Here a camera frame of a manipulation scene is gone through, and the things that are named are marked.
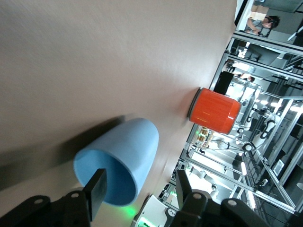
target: black robotic bracket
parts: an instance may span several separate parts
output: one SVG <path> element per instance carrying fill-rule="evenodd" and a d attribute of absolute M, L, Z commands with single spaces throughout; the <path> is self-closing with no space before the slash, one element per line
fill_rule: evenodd
<path fill-rule="evenodd" d="M 51 202 L 47 196 L 28 198 L 0 218 L 0 227 L 90 227 L 107 191 L 105 169 L 98 169 L 82 191 Z"/>
<path fill-rule="evenodd" d="M 192 190 L 184 170 L 177 170 L 180 211 L 170 227 L 268 227 L 243 201 L 225 199 L 221 205 L 207 192 Z"/>

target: computer monitor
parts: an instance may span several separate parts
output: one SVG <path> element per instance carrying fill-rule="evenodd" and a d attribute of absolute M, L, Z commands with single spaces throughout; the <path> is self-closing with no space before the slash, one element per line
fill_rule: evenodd
<path fill-rule="evenodd" d="M 270 65 L 279 55 L 280 53 L 265 47 L 250 44 L 245 53 L 245 58 L 265 65 Z"/>

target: person's hair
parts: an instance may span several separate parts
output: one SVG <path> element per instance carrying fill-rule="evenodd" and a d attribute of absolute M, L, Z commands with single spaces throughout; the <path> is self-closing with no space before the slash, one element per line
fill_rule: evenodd
<path fill-rule="evenodd" d="M 270 28 L 275 28 L 279 25 L 280 17 L 278 17 L 278 16 L 269 16 L 269 22 L 271 23 Z"/>

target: red-orange container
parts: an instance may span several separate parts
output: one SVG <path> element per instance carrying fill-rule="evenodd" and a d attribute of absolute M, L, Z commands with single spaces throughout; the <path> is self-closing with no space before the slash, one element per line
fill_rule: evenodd
<path fill-rule="evenodd" d="M 188 117 L 193 123 L 228 134 L 240 109 L 241 104 L 236 100 L 203 88 L 197 92 Z"/>

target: light blue plastic cup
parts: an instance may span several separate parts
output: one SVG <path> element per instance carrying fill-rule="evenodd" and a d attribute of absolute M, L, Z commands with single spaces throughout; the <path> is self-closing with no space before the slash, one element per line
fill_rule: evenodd
<path fill-rule="evenodd" d="M 74 171 L 85 186 L 95 171 L 107 171 L 104 202 L 114 206 L 133 203 L 154 161 L 159 143 L 156 126 L 144 118 L 120 124 L 79 151 Z"/>

